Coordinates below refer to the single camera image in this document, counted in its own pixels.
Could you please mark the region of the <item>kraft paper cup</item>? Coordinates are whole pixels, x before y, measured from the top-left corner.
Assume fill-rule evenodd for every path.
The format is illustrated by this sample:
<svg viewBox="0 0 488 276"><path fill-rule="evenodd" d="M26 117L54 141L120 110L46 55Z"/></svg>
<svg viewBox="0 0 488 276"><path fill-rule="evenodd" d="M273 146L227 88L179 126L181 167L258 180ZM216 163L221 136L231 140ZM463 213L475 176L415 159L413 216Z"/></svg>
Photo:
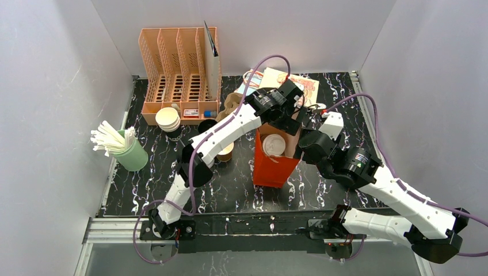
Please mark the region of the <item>kraft paper cup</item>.
<svg viewBox="0 0 488 276"><path fill-rule="evenodd" d="M230 143L224 149L222 149L216 156L217 160L221 162L228 162L232 158L232 151L234 149L234 143Z"/></svg>
<svg viewBox="0 0 488 276"><path fill-rule="evenodd" d="M265 135L262 140L262 151L268 156L281 156L286 149L284 138L278 134Z"/></svg>

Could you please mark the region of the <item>brown pulp cup carrier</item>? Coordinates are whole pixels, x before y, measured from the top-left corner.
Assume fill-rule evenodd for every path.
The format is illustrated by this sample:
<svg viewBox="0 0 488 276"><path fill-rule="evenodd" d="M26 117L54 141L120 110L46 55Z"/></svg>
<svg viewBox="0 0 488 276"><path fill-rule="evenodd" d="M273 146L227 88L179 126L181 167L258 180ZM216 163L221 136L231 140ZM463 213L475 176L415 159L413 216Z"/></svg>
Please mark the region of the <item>brown pulp cup carrier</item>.
<svg viewBox="0 0 488 276"><path fill-rule="evenodd" d="M234 112L234 110L239 106L242 97L243 94L241 93L230 93L224 101L224 109L218 114L218 119L222 120Z"/></svg>

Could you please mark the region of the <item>orange paper bag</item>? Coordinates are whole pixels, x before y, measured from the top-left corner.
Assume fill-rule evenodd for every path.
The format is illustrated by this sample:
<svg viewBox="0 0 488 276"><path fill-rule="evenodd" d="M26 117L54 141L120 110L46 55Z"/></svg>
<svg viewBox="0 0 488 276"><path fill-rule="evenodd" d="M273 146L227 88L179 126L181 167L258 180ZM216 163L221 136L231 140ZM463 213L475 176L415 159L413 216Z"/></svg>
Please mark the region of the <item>orange paper bag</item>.
<svg viewBox="0 0 488 276"><path fill-rule="evenodd" d="M280 156L269 156L264 152L263 140L267 135L279 135L284 139L284 152ZM281 188L299 163L294 158L299 134L289 135L268 124L256 130L253 184Z"/></svg>

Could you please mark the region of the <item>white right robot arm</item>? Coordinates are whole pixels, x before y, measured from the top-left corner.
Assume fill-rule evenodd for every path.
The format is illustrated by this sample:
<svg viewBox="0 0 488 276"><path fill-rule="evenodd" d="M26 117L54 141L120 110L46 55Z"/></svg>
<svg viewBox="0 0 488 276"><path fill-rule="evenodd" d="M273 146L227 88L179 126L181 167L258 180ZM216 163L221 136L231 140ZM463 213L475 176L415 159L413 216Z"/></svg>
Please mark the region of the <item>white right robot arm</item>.
<svg viewBox="0 0 488 276"><path fill-rule="evenodd" d="M318 130L301 131L297 150L325 179L367 193L393 209L395 216L367 213L338 205L327 220L309 226L311 237L329 232L338 236L370 235L410 247L418 256L443 264L456 256L463 239L459 232L468 224L466 213L458 214L419 201L421 193L400 187L390 169L375 153L361 147L342 149L344 121L337 112L326 115Z"/></svg>

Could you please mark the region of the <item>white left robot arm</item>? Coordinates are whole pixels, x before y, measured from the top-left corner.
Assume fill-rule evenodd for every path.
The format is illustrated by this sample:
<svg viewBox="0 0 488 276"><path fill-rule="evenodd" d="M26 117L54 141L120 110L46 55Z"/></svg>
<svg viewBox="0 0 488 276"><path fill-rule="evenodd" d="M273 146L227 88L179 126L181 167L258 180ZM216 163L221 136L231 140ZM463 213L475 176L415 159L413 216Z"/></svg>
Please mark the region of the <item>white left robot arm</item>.
<svg viewBox="0 0 488 276"><path fill-rule="evenodd" d="M148 213L160 236L170 232L184 212L188 201L195 200L194 189L213 177L211 167L218 153L250 131L269 124L289 135L297 134L301 119L295 109L304 112L304 87L290 79L279 87L264 87L243 95L242 103L226 118L189 140L178 157L178 168L164 200Z"/></svg>

